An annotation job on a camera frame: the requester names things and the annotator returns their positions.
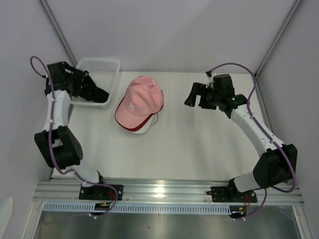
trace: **pink baseball cap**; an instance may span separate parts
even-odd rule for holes
[[[158,82],[150,76],[133,80],[115,112],[116,122],[123,128],[136,132],[153,119],[164,105],[163,92]]]

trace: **white perforated rail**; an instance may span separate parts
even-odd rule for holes
[[[103,212],[94,210],[94,203],[47,202],[44,211],[51,212]],[[165,205],[165,204],[133,204],[118,203],[113,213],[148,213],[148,214],[201,214],[201,215],[229,215],[229,206],[223,205]]]

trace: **white table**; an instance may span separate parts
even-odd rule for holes
[[[141,75],[157,79],[164,108],[157,124],[138,135],[121,128],[114,113],[128,84]],[[193,82],[207,83],[205,74],[122,72],[120,77],[107,110],[75,106],[69,123],[83,160],[104,177],[224,181],[254,168],[259,159],[254,146],[225,113],[184,105]],[[235,93],[248,97],[251,77],[231,77]],[[251,106],[261,119],[255,94]]]

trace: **white underside of brim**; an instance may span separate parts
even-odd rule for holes
[[[145,123],[145,125],[140,128],[137,131],[131,131],[132,133],[145,133],[146,131],[148,131],[149,127],[151,126],[152,122],[154,119],[154,115],[151,116],[151,118]]]

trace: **white plastic bin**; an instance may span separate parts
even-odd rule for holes
[[[82,97],[72,97],[71,104],[75,106],[100,106],[106,108],[115,93],[114,90],[119,80],[120,65],[119,61],[107,58],[84,58],[80,60],[76,68],[87,70],[95,84],[109,93],[109,98],[104,103],[96,103],[88,102]]]

